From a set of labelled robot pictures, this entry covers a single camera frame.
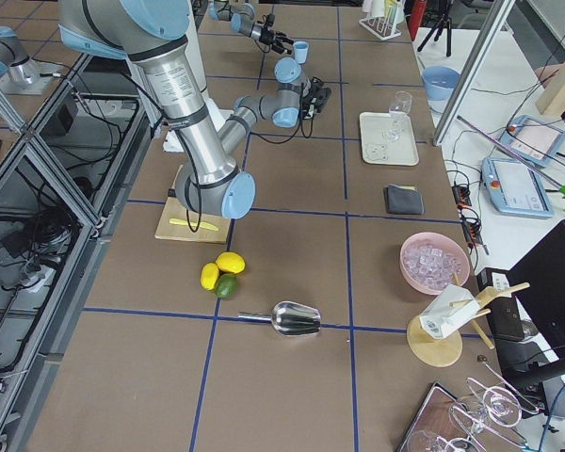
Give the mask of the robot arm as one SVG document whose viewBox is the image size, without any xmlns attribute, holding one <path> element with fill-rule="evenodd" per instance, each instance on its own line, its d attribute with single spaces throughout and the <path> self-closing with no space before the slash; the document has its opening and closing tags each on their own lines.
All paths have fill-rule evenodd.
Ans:
<svg viewBox="0 0 565 452">
<path fill-rule="evenodd" d="M 237 144 L 258 121 L 298 126 L 322 111 L 331 91 L 303 69 L 308 43 L 294 41 L 286 48 L 289 39 L 269 29 L 269 19 L 255 22 L 251 3 L 212 1 L 209 11 L 282 55 L 274 69 L 275 95 L 238 99 L 221 127 L 207 106 L 189 2 L 62 1 L 59 30 L 63 43 L 78 52 L 127 59 L 142 69 L 157 108 L 189 158 L 176 178 L 178 201 L 198 215 L 238 219 L 252 207 L 255 182 L 232 156 Z"/>
<path fill-rule="evenodd" d="M 258 19 L 251 2 L 209 1 L 207 11 L 212 19 L 228 22 L 234 32 L 252 39 L 264 53 L 293 54 L 294 41 L 274 29 L 276 16 L 269 13 Z"/>
</svg>

